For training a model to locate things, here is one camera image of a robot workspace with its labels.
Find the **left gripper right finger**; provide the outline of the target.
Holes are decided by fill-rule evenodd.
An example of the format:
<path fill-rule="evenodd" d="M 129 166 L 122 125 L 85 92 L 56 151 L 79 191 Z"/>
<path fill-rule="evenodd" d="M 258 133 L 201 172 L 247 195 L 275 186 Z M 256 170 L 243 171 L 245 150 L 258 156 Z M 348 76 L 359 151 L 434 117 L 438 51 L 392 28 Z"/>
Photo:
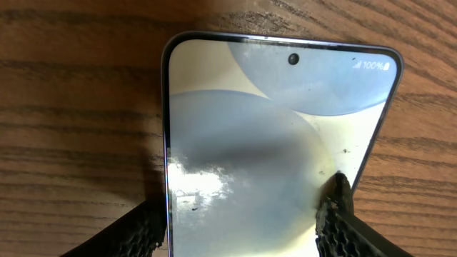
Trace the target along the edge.
<path fill-rule="evenodd" d="M 353 191 L 340 171 L 321 187 L 316 235 L 320 257 L 412 257 L 355 216 Z"/>

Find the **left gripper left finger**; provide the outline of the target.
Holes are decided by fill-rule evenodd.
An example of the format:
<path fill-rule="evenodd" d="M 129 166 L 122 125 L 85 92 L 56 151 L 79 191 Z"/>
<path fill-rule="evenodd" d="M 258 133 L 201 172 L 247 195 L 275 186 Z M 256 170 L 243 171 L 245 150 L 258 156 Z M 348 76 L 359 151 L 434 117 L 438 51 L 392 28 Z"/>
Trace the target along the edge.
<path fill-rule="evenodd" d="M 149 257 L 165 232 L 166 204 L 146 200 L 62 257 Z"/>

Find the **Samsung Galaxy smartphone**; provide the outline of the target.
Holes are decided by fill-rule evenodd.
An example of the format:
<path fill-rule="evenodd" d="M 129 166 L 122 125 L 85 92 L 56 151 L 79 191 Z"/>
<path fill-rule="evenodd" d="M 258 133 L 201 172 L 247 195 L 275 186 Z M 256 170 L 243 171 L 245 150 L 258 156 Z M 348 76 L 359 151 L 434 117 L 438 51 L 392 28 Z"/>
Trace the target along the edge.
<path fill-rule="evenodd" d="M 386 46 L 188 31 L 161 60 L 171 257 L 317 256 L 322 185 L 355 188 L 403 73 Z"/>

